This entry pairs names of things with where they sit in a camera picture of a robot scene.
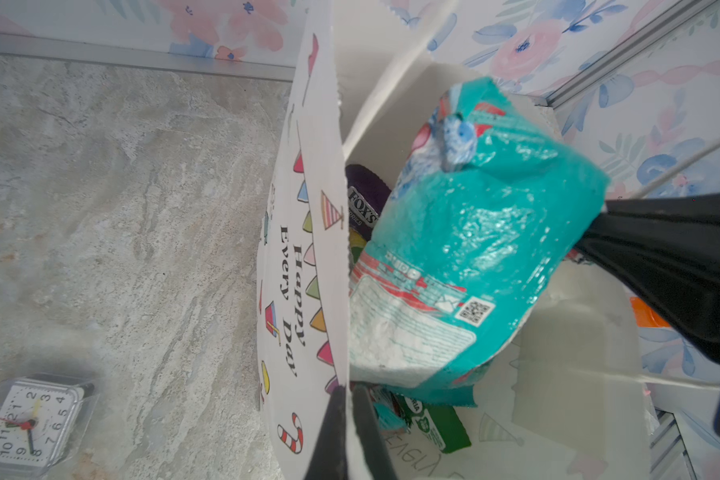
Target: teal plastic bag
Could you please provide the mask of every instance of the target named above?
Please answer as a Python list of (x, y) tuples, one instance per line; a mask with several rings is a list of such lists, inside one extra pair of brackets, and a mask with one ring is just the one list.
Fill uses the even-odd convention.
[(471, 386), (598, 215), (607, 185), (489, 78), (453, 86), (352, 271), (350, 378), (473, 405)]

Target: red second hand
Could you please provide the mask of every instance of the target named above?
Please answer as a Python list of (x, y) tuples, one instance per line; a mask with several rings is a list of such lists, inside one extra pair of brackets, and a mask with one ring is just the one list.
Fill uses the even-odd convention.
[(11, 420), (8, 420), (7, 418), (0, 418), (0, 420), (2, 420), (3, 422), (6, 422), (6, 423), (13, 424), (13, 425), (18, 425), (19, 427), (21, 427), (22, 430), (31, 430), (32, 429), (32, 424), (30, 422), (24, 422), (24, 423), (12, 422)]

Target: orange object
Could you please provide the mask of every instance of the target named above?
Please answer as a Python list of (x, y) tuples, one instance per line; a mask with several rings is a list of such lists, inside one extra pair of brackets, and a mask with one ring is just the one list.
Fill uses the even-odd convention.
[(643, 302), (638, 297), (631, 296), (630, 303), (632, 304), (632, 311), (635, 313), (637, 326), (646, 326), (649, 328), (670, 326), (670, 324), (661, 318), (658, 313), (654, 312), (647, 303)]

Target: marble floor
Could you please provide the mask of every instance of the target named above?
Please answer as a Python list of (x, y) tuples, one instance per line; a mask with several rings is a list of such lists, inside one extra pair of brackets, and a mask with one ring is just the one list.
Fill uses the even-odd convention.
[(48, 478), (281, 478), (256, 245), (289, 84), (0, 57), (0, 380), (99, 379)]

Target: white string handle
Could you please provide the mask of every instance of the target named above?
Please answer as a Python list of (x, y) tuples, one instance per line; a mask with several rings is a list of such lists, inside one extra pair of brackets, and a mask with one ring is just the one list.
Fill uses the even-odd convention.
[(365, 99), (365, 103), (360, 107), (355, 123), (352, 124), (349, 134), (344, 140), (342, 151), (345, 161), (349, 159), (349, 155), (357, 147), (360, 138), (376, 119), (376, 115), (392, 95), (392, 92), (403, 80), (405, 73), (410, 70), (419, 55), (426, 51), (427, 45), (448, 20), (448, 16), (456, 10), (458, 4), (459, 0), (444, 0), (439, 3), (431, 13), (426, 14), (420, 21), (416, 30), (414, 30), (411, 43), (392, 57), (368, 98)]
[(625, 382), (635, 383), (660, 383), (662, 385), (670, 386), (682, 386), (692, 389), (700, 390), (720, 390), (720, 383), (705, 382), (703, 380), (696, 379), (681, 379), (675, 377), (668, 377), (662, 375), (655, 375), (653, 373), (643, 372), (620, 372), (617, 370), (592, 370), (592, 369), (580, 369), (570, 364), (559, 364), (554, 362), (540, 362), (538, 360), (520, 360), (519, 366), (523, 364), (533, 365), (537, 368), (556, 370), (563, 369), (567, 372), (579, 373), (587, 376), (605, 377), (613, 380), (623, 380)]
[(700, 159), (706, 157), (707, 155), (709, 155), (711, 152), (717, 150), (718, 148), (720, 148), (720, 138), (711, 142), (707, 147), (702, 148), (701, 150), (699, 150), (695, 154), (691, 155), (684, 161), (682, 161), (682, 162), (678, 163), (677, 165), (675, 165), (674, 167), (670, 168), (669, 170), (664, 172), (662, 175), (659, 175), (659, 177), (655, 178), (651, 183), (649, 183), (645, 187), (639, 189), (637, 192), (633, 193), (630, 196), (630, 200), (637, 200), (639, 198), (645, 197), (646, 195), (648, 195), (649, 193), (654, 191), (656, 188), (664, 185), (664, 183), (667, 182), (668, 180), (671, 180), (675, 175), (677, 175), (684, 169), (690, 167), (691, 165), (693, 165)]

